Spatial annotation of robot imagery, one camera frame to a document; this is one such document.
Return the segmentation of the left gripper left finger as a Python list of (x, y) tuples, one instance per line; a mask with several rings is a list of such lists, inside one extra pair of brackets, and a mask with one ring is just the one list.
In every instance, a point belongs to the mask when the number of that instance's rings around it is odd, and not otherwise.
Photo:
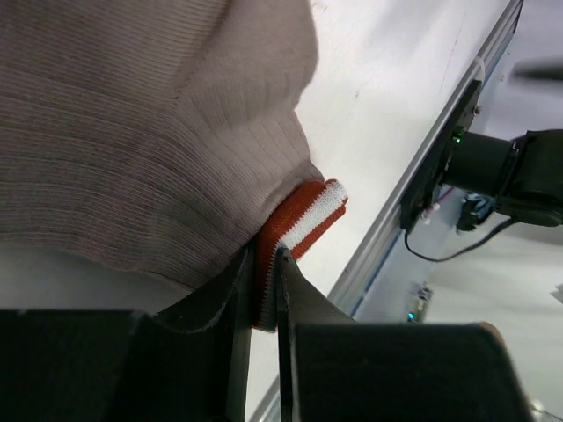
[(254, 253), (155, 315), (1, 314), (4, 421), (241, 421)]

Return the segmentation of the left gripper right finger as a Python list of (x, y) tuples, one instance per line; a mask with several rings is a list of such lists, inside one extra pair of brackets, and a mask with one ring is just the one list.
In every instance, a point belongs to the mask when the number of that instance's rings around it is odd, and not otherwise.
[(530, 421), (506, 348), (481, 324), (363, 324), (275, 260), (284, 421)]

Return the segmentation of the taupe sock red striped cuff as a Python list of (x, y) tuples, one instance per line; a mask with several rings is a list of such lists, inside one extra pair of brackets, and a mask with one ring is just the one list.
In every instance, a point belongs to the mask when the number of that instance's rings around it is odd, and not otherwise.
[(274, 258), (345, 211), (296, 106), (318, 61), (306, 1), (4, 1), (1, 241), (197, 289), (256, 241)]

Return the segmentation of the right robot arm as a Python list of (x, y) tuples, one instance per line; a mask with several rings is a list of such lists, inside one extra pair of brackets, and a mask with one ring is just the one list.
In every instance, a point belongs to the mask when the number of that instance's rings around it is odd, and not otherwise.
[(518, 222), (562, 224), (562, 131), (529, 131), (513, 140), (455, 134), (442, 182), (490, 197)]

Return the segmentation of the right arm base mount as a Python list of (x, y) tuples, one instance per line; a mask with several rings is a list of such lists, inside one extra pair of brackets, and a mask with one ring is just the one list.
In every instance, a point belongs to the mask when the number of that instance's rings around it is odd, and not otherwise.
[(400, 202), (399, 227), (410, 232), (421, 214), (434, 202), (443, 183), (443, 174), (456, 145), (461, 142), (463, 132), (469, 128), (478, 103), (482, 83), (473, 79), (434, 137), (429, 152), (425, 155), (410, 185)]

